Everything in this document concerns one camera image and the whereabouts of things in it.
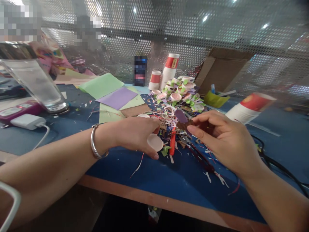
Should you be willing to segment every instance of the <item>cardboard box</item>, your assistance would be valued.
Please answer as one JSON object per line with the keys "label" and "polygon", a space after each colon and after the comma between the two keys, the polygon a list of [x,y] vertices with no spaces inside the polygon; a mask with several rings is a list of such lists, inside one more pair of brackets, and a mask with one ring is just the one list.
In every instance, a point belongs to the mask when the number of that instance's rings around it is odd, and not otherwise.
{"label": "cardboard box", "polygon": [[253,53],[226,48],[213,48],[195,80],[199,94],[205,95],[215,84],[216,91],[226,92],[247,70]]}

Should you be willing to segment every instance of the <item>blue pen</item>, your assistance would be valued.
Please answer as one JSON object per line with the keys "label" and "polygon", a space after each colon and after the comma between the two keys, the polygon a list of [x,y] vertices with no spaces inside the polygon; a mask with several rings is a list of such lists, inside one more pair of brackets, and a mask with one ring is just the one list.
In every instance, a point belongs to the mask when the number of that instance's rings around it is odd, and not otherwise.
{"label": "blue pen", "polygon": [[211,85],[211,92],[212,92],[213,94],[216,94],[216,91],[215,91],[215,84],[212,84],[212,85]]}

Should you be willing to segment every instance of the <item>bracelet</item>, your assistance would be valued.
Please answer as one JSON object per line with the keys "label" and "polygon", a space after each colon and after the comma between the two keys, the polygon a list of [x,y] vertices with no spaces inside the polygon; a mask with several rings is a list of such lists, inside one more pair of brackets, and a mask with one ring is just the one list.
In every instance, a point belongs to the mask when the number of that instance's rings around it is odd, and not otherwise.
{"label": "bracelet", "polygon": [[94,145],[94,131],[96,130],[96,128],[99,126],[100,124],[97,123],[97,124],[94,124],[93,126],[91,126],[92,128],[92,132],[91,132],[91,137],[90,137],[90,142],[91,142],[91,149],[92,149],[92,152],[93,152],[93,156],[97,159],[102,159],[102,158],[105,158],[107,157],[108,155],[108,150],[103,154],[104,156],[101,156],[99,155],[99,153],[97,152],[97,149]]}

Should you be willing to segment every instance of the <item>metal mesh screen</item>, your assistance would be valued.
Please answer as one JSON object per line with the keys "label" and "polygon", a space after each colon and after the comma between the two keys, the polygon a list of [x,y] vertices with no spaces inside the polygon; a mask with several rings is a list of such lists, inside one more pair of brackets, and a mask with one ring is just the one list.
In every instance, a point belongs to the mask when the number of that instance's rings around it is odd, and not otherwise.
{"label": "metal mesh screen", "polygon": [[[177,75],[196,76],[211,48],[224,47],[255,53],[232,86],[238,95],[263,91],[285,102],[309,99],[305,1],[15,1],[40,6],[42,30],[73,65],[97,75],[110,72],[131,82],[134,55],[148,56],[149,76],[153,69],[163,70],[171,52],[181,55]],[[82,45],[77,46],[76,36]],[[94,49],[96,39],[100,47]]]}

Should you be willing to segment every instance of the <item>charger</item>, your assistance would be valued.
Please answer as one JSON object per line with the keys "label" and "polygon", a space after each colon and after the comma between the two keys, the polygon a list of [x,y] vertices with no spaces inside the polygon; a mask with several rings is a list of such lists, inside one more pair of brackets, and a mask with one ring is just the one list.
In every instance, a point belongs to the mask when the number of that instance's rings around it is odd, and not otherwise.
{"label": "charger", "polygon": [[32,114],[23,114],[22,116],[19,116],[17,118],[12,119],[10,121],[10,123],[14,126],[21,127],[21,128],[24,128],[24,129],[28,129],[28,130],[31,130],[31,131],[38,128],[38,127],[46,127],[47,131],[46,131],[45,135],[40,140],[40,142],[33,148],[33,150],[36,149],[43,142],[43,140],[47,137],[47,135],[50,131],[50,128],[45,125],[45,123],[46,123],[45,118],[35,116],[35,115],[32,115]]}

